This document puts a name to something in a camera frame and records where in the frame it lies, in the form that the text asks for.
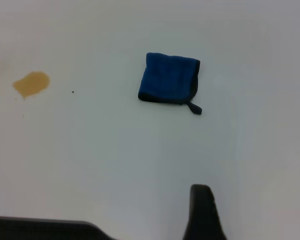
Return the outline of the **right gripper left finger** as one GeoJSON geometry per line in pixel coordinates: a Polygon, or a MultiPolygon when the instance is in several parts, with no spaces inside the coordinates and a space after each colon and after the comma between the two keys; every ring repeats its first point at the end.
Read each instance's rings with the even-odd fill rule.
{"type": "Polygon", "coordinates": [[[96,225],[79,220],[0,216],[0,240],[112,240],[96,225]]]}

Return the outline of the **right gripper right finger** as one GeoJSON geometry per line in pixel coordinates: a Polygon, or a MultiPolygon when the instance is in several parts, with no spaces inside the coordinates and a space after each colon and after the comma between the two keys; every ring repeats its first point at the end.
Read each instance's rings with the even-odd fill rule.
{"type": "Polygon", "coordinates": [[[226,240],[214,194],[207,185],[190,188],[189,218],[184,240],[226,240]]]}

